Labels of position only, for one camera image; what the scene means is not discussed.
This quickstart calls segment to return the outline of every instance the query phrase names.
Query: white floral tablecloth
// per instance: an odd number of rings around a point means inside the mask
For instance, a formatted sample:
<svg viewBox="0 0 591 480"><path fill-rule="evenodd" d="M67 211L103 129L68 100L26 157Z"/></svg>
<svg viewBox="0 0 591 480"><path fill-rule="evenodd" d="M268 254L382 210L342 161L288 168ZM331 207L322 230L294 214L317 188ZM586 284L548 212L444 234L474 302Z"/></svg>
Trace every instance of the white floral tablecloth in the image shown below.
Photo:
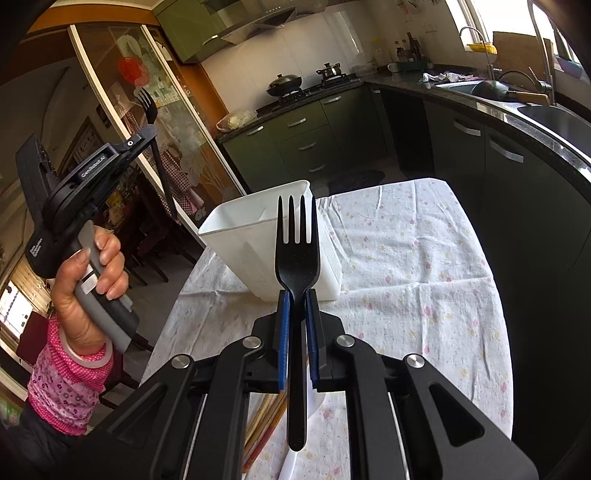
<svg viewBox="0 0 591 480"><path fill-rule="evenodd" d="M447 184L406 181L322 198L318 205L343 267L339 299L320 308L379 353L422 353L511 437L511 356L501 301L476 234ZM144 378L178 353L217 355L275 307L251 294L206 249ZM251 396L251 412L258 397ZM247 478L276 478L286 452L283 418ZM293 478L349 478L344 393L327 394L310 419Z"/></svg>

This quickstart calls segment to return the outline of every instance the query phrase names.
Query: bottle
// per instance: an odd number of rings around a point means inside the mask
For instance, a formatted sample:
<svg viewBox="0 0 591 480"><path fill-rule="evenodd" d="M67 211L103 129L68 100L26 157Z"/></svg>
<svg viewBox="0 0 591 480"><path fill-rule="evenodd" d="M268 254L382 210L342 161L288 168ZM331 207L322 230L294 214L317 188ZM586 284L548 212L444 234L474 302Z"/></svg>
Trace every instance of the bottle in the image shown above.
<svg viewBox="0 0 591 480"><path fill-rule="evenodd" d="M401 61L400 54L402 53L402 47L400 46L398 40L394 42L394 45L396 46L396 56L398 57L398 61Z"/></svg>
<svg viewBox="0 0 591 480"><path fill-rule="evenodd" d="M374 38L374 59L378 67L385 67L389 63L392 63L392 58L388 51L382 47L379 38Z"/></svg>
<svg viewBox="0 0 591 480"><path fill-rule="evenodd" d="M413 35L410 32L407 32L407 37L410 42L410 51L412 52L413 58L417 61L421 60L421 52L416 45L418 43L418 40L416 40L416 38L413 38Z"/></svg>
<svg viewBox="0 0 591 480"><path fill-rule="evenodd" d="M402 51L398 55L398 60L399 61L409 61L409 58L408 58L409 53L410 52L407 48L407 41L402 39Z"/></svg>

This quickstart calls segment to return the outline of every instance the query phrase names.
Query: dark green cabinet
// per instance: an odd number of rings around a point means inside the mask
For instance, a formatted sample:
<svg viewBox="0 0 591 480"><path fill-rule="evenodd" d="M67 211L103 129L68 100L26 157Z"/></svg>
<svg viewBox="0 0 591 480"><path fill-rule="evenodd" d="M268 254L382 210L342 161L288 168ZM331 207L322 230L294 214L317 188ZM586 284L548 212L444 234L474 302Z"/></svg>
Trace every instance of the dark green cabinet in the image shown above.
<svg viewBox="0 0 591 480"><path fill-rule="evenodd" d="M294 180L264 125L228 140L224 147L253 192Z"/></svg>
<svg viewBox="0 0 591 480"><path fill-rule="evenodd" d="M328 125L285 140L279 152L294 180L315 181L343 168Z"/></svg>
<svg viewBox="0 0 591 480"><path fill-rule="evenodd" d="M382 127L367 87L329 95L320 104L345 167L364 166L387 156Z"/></svg>
<svg viewBox="0 0 591 480"><path fill-rule="evenodd" d="M435 175L447 182L478 231L485 172L484 128L478 122L434 103L425 102L425 112Z"/></svg>
<svg viewBox="0 0 591 480"><path fill-rule="evenodd" d="M501 293L570 269L591 230L591 206L547 163L485 128L479 237Z"/></svg>
<svg viewBox="0 0 591 480"><path fill-rule="evenodd" d="M265 122L265 127L271 138L279 144L327 124L320 104L312 102Z"/></svg>
<svg viewBox="0 0 591 480"><path fill-rule="evenodd" d="M382 91L375 86L369 86L371 92L371 98L374 101L375 111L378 114L379 126L384 136L384 143L386 145L386 152L388 156L397 160L396 147L394 145L394 137L392 136L392 128L390 127L390 120L388 119L388 113L382 100Z"/></svg>
<svg viewBox="0 0 591 480"><path fill-rule="evenodd" d="M229 45L217 36L225 27L196 0L167 2L156 18L182 62L198 63Z"/></svg>

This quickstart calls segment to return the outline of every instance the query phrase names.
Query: chopstick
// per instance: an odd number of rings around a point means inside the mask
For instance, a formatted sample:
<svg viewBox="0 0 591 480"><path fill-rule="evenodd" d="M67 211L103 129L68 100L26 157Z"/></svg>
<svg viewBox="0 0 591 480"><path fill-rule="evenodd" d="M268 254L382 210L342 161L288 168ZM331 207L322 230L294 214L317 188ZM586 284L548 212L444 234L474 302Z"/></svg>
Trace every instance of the chopstick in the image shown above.
<svg viewBox="0 0 591 480"><path fill-rule="evenodd" d="M261 401L261 405L259 406L258 410L256 411L256 415L252 419L251 424L248 426L248 430L246 431L246 435L244 436L245 446L246 446L246 443L248 442L248 440L250 440L250 438L252 437L252 434L255 431L256 427L258 427L259 422L263 418L263 415L269 409L271 403L273 402L273 398L274 398L274 395L270 394L270 393L265 394L265 396L263 397L263 399Z"/></svg>
<svg viewBox="0 0 591 480"><path fill-rule="evenodd" d="M279 405L278 410L275 412L275 415L273 416L271 423L269 424L269 426L265 430L265 433L261 437L261 440L259 440L259 442L256 444L255 449L252 451L252 453L250 454L250 456L248 457L246 462L244 462L244 466L242 467L243 474L247 473L250 470L250 468L252 467L252 464L255 462L255 460L257 459L257 457L259 456L259 454L261 453L261 451L263 450L263 448L267 444L267 441L269 440L269 438L271 438L271 435L275 431L277 424L281 421L281 418L283 417L283 414L285 413L286 409L287 409L287 397L283 396L283 398L281 399L281 404Z"/></svg>
<svg viewBox="0 0 591 480"><path fill-rule="evenodd" d="M271 404L271 407L267 409L262 420L256 426L255 431L253 432L253 434L247 441L246 445L244 446L242 458L246 459L252 453L256 443L260 440L264 430L271 424L273 417L275 416L275 413L277 412L277 410L279 410L281 402L285 398L285 392L281 392L280 394L275 396L275 400Z"/></svg>

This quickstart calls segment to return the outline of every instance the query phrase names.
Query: cabinet drawer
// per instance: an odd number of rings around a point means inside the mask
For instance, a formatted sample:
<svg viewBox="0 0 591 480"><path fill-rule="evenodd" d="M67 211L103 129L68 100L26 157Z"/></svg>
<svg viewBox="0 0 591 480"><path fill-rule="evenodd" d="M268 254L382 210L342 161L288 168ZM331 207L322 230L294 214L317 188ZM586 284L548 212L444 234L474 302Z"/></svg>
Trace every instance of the cabinet drawer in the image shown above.
<svg viewBox="0 0 591 480"><path fill-rule="evenodd" d="M313 181L343 168L328 125L285 140L279 145L279 152L296 180Z"/></svg>
<svg viewBox="0 0 591 480"><path fill-rule="evenodd" d="M278 144L327 124L322 107L318 102L313 102L269 120L265 128Z"/></svg>

